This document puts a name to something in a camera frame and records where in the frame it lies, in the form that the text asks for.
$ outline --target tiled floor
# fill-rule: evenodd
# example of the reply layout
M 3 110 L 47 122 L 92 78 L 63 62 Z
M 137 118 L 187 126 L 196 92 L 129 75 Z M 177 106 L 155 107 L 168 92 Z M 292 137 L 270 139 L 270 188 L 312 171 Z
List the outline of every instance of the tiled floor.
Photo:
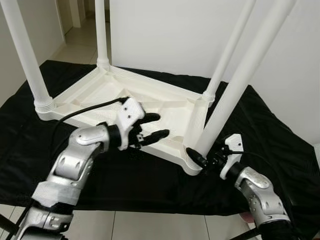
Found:
M 107 50 L 111 60 L 110 24 L 106 22 Z M 66 47 L 57 61 L 95 64 L 97 43 L 94 19 L 65 36 Z M 16 221 L 21 207 L 0 205 L 0 213 Z M 121 211 L 75 211 L 66 236 L 70 240 L 227 240 L 248 230 L 238 215 L 203 216 Z M 0 240 L 7 236 L 0 231 Z

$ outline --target black cloth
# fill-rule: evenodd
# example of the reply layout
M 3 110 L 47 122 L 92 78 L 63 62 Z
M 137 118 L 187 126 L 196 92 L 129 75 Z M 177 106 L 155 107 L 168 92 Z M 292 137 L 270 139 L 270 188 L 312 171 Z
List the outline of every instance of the black cloth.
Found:
M 95 67 L 48 60 L 41 72 L 49 94 L 56 97 Z M 209 83 L 209 79 L 197 76 L 129 71 L 197 93 Z M 217 99 L 226 86 L 221 82 Z M 53 163 L 48 150 L 55 122 L 38 118 L 27 82 L 0 108 L 0 203 L 26 206 L 37 183 L 48 175 Z M 67 139 L 74 129 L 61 125 L 52 147 Z M 233 133 L 241 133 L 244 149 L 260 154 L 272 167 L 252 155 L 244 155 L 241 162 L 270 178 L 283 198 L 281 179 L 292 201 L 297 226 L 306 236 L 313 235 L 320 227 L 320 171 L 314 148 L 278 120 L 250 85 L 219 139 Z M 248 204 L 215 173 L 189 176 L 174 163 L 128 149 L 110 150 L 96 158 L 76 208 L 226 216 L 248 211 Z

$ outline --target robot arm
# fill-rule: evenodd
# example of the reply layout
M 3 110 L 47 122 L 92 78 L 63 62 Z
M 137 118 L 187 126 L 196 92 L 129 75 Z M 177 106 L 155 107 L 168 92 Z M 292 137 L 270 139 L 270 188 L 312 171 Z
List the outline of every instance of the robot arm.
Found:
M 186 152 L 203 170 L 214 171 L 223 180 L 228 179 L 243 194 L 262 239 L 297 240 L 291 220 L 281 199 L 274 192 L 272 182 L 251 167 L 239 163 L 240 153 L 243 152 L 241 135 L 233 134 L 224 143 L 212 160 L 205 159 L 191 148 L 187 148 Z
M 160 130 L 144 137 L 140 124 L 157 121 L 157 113 L 145 113 L 140 103 L 128 98 L 118 112 L 115 124 L 106 123 L 76 129 L 68 146 L 57 157 L 46 181 L 40 182 L 32 198 L 35 204 L 22 222 L 15 240 L 65 240 L 73 208 L 90 175 L 94 159 L 109 148 L 125 150 L 156 143 L 169 135 Z

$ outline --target black tablecloth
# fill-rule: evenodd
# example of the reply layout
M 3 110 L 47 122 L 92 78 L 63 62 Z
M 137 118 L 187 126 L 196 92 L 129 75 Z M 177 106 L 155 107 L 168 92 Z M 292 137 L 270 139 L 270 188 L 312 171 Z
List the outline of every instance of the black tablecloth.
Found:
M 95 67 L 46 61 L 41 71 L 50 95 L 56 97 Z M 197 93 L 202 93 L 209 82 L 197 76 L 129 70 Z M 217 99 L 226 86 L 221 82 Z M 37 183 L 47 176 L 52 165 L 48 149 L 55 122 L 38 118 L 26 82 L 0 108 L 0 203 L 25 206 Z M 74 129 L 63 124 L 53 148 Z M 251 86 L 219 138 L 233 133 L 241 133 L 244 149 L 264 156 L 272 167 L 250 155 L 244 155 L 241 162 L 269 177 L 283 197 L 281 179 L 293 204 L 297 226 L 309 237 L 313 235 L 320 228 L 320 171 L 313 147 L 278 120 Z M 248 211 L 241 193 L 218 175 L 189 176 L 180 166 L 136 149 L 99 155 L 77 208 L 201 215 Z

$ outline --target robotic hand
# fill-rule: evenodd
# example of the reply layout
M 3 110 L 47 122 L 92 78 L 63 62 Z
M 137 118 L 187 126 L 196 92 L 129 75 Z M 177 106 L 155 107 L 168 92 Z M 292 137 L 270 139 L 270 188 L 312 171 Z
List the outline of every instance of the robotic hand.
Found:
M 157 113 L 145 113 L 133 98 L 128 98 L 117 113 L 115 124 L 106 123 L 76 129 L 68 146 L 57 157 L 46 181 L 40 182 L 32 198 L 35 204 L 25 216 L 15 240 L 66 240 L 73 208 L 87 181 L 95 157 L 109 148 L 141 148 L 169 135 L 160 130 L 144 137 L 141 124 L 157 121 Z
M 186 149 L 189 157 L 202 170 L 214 171 L 221 179 L 228 179 L 244 195 L 262 239 L 298 240 L 285 207 L 274 192 L 272 182 L 251 167 L 239 163 L 243 151 L 240 134 L 228 137 L 224 146 L 210 160 L 191 148 Z

